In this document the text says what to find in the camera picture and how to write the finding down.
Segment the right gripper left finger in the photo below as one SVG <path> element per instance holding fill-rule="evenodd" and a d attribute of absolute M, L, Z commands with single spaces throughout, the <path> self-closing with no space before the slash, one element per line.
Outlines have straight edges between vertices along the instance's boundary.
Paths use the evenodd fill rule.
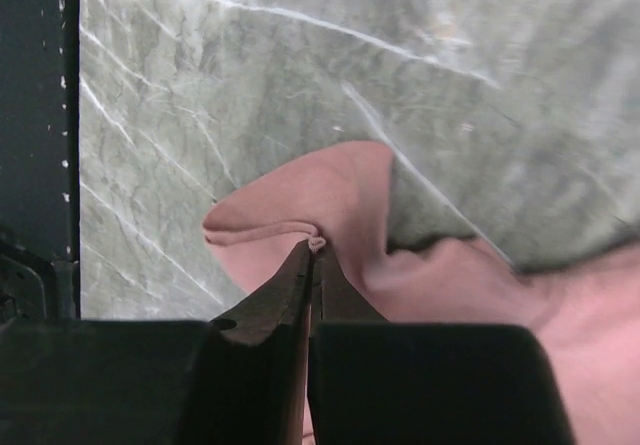
<path fill-rule="evenodd" d="M 58 312 L 52 265 L 1 250 L 5 444 L 297 444 L 309 268 L 304 245 L 208 321 Z"/>

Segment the pink printed t shirt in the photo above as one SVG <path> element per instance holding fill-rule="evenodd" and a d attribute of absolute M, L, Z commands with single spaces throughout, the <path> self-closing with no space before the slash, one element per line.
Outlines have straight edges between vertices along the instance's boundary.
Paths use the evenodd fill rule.
<path fill-rule="evenodd" d="M 483 239 L 388 252 L 393 152 L 350 141 L 304 155 L 235 191 L 203 222 L 228 276 L 253 292 L 299 242 L 331 245 L 349 282 L 400 322 L 529 328 L 548 353 L 581 444 L 639 440 L 639 247 L 518 275 Z"/>

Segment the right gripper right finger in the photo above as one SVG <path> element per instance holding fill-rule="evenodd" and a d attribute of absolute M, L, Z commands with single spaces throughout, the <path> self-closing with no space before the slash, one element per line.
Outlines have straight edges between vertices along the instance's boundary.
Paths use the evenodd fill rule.
<path fill-rule="evenodd" d="M 571 444 L 546 353 L 512 325 L 395 324 L 314 260 L 307 396 L 319 444 Z"/>

